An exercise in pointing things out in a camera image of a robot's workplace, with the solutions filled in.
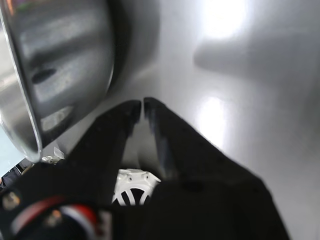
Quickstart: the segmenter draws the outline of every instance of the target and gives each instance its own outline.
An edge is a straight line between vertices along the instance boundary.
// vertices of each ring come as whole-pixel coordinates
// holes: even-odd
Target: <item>white gear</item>
[[[118,201],[121,206],[126,206],[123,194],[129,199],[129,205],[143,205],[151,194],[155,186],[161,182],[159,178],[151,172],[140,169],[120,169],[116,180],[112,202]],[[142,191],[142,196],[133,194],[133,191]]]

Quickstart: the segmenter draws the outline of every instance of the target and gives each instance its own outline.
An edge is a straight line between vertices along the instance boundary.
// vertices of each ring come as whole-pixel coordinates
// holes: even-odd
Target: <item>metal bowl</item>
[[[32,162],[104,98],[114,65],[105,0],[0,0],[16,76],[0,80],[1,124]]]

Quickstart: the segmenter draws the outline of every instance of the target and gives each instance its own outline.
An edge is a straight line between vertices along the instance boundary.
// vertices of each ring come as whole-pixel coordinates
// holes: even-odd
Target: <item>white surface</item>
[[[0,80],[15,74],[13,64],[6,46],[5,34],[0,24]],[[17,165],[24,156],[16,149],[6,133],[0,127],[0,177]]]
[[[0,127],[0,177],[17,165],[24,156],[16,149]]]

